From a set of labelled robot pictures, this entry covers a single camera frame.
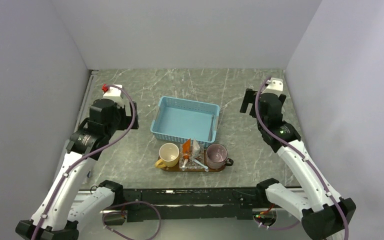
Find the clear glass holder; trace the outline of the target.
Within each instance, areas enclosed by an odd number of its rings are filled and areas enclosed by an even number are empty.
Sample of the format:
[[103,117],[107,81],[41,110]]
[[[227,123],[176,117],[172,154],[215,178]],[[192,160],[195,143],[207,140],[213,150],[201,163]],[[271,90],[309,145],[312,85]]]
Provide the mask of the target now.
[[181,147],[179,159],[179,169],[181,172],[208,172],[205,165],[205,154],[201,145],[184,143]]

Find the purple mug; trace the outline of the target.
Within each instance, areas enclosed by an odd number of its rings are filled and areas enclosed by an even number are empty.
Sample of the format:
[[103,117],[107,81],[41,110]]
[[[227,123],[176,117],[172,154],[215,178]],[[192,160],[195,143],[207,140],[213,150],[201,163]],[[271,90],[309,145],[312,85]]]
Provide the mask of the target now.
[[234,165],[234,160],[229,158],[228,150],[219,143],[213,143],[208,146],[205,152],[206,165],[215,171],[221,171],[225,167]]

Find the orange toothpaste tube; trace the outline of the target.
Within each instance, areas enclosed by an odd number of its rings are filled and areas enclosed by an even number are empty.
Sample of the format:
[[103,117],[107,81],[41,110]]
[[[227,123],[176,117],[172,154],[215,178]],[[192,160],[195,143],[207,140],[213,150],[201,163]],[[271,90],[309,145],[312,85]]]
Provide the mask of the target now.
[[182,156],[183,159],[188,161],[191,154],[191,139],[189,138],[183,145],[182,145]]

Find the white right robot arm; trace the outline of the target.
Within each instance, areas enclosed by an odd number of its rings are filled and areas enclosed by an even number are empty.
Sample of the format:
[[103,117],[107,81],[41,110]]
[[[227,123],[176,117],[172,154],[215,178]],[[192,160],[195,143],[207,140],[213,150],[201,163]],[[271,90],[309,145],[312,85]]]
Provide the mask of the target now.
[[255,200],[262,207],[271,204],[282,207],[301,223],[312,240],[325,240],[346,231],[356,204],[343,198],[320,173],[310,157],[295,127],[283,119],[284,94],[259,93],[246,89],[240,112],[252,105],[250,116],[257,120],[257,128],[264,142],[289,167],[305,197],[292,192],[278,180],[270,178],[256,185]]

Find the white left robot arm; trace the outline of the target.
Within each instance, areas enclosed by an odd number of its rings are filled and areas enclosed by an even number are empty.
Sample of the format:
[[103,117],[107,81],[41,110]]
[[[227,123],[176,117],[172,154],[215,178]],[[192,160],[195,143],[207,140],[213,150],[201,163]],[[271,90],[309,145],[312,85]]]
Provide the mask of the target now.
[[105,208],[119,209],[125,202],[123,186],[111,180],[100,183],[91,196],[73,207],[87,174],[103,150],[112,146],[117,131],[123,136],[139,128],[137,104],[127,106],[112,98],[95,100],[89,116],[69,139],[61,168],[45,199],[30,219],[21,220],[15,232],[24,240],[76,240],[89,220]]

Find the yellow mug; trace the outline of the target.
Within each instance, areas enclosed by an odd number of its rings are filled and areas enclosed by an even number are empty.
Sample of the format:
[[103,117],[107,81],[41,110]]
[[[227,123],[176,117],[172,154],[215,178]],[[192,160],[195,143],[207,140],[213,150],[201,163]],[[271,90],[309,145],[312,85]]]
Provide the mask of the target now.
[[154,164],[156,168],[171,168],[179,163],[180,150],[174,143],[163,144],[160,147],[158,154],[159,158]]

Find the white toothpaste tube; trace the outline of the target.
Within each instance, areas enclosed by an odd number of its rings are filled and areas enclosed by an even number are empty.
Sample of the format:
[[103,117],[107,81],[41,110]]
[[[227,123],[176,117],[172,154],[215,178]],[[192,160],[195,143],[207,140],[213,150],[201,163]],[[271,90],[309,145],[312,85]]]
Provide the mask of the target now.
[[199,142],[196,139],[194,139],[192,141],[191,156],[194,159],[197,159],[200,157],[200,155],[201,155],[201,146],[200,146]]

